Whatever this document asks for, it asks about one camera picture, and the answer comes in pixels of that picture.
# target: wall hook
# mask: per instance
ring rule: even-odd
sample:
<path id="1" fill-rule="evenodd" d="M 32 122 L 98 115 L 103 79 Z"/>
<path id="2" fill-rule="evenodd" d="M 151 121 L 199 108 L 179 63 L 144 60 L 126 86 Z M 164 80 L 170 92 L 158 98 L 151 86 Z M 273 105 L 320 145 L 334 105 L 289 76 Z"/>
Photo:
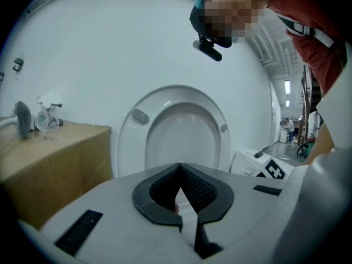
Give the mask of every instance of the wall hook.
<path id="1" fill-rule="evenodd" d="M 15 72 L 21 71 L 24 61 L 23 61 L 22 59 L 20 59 L 20 58 L 17 58 L 16 60 L 14 60 L 14 63 L 15 63 L 15 64 L 18 64 L 18 67 L 16 68 L 16 65 L 14 65 L 14 66 L 12 67 L 12 69 L 13 69 Z"/>

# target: floor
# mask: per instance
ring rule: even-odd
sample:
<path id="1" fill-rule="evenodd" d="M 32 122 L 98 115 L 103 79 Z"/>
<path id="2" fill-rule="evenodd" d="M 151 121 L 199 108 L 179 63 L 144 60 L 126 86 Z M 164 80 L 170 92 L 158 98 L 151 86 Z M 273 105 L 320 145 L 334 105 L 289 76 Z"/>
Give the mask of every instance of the floor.
<path id="1" fill-rule="evenodd" d="M 296 144 L 274 143 L 264 151 L 268 155 L 277 157 L 293 166 L 299 166 L 305 160 L 304 157 L 297 156 L 298 146 Z"/>

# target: ceiling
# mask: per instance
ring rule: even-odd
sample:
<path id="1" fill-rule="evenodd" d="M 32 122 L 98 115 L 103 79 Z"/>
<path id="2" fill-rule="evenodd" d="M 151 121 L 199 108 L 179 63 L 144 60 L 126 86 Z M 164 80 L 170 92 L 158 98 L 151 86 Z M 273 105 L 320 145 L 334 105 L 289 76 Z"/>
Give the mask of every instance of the ceiling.
<path id="1" fill-rule="evenodd" d="M 51 0 L 33 0 L 24 11 L 27 18 Z M 266 69 L 278 96 L 282 118 L 298 120 L 302 114 L 301 75 L 303 62 L 293 47 L 282 21 L 269 9 L 260 21 L 260 29 L 246 40 Z M 284 81 L 290 80 L 291 93 L 286 95 Z"/>

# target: red shirt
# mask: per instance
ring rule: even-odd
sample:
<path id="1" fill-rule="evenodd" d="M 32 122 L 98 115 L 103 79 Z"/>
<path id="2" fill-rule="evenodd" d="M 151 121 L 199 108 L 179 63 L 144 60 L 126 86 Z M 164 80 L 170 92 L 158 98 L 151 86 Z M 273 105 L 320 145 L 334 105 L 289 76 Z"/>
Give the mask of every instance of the red shirt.
<path id="1" fill-rule="evenodd" d="M 269 8 L 303 25 L 324 31 L 338 43 L 349 41 L 315 0 L 269 0 Z M 313 70 L 324 94 L 342 71 L 335 44 L 328 48 L 314 37 L 296 36 L 287 31 L 302 60 Z"/>

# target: toilet brush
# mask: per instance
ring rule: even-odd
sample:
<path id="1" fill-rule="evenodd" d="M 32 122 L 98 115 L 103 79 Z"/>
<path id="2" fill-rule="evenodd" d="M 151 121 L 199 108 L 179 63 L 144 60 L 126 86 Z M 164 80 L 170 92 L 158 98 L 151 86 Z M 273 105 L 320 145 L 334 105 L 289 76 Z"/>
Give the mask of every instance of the toilet brush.
<path id="1" fill-rule="evenodd" d="M 0 122 L 0 131 L 9 125 L 17 125 L 17 135 L 20 139 L 27 136 L 32 121 L 32 115 L 24 102 L 17 102 L 13 110 L 14 117 Z"/>

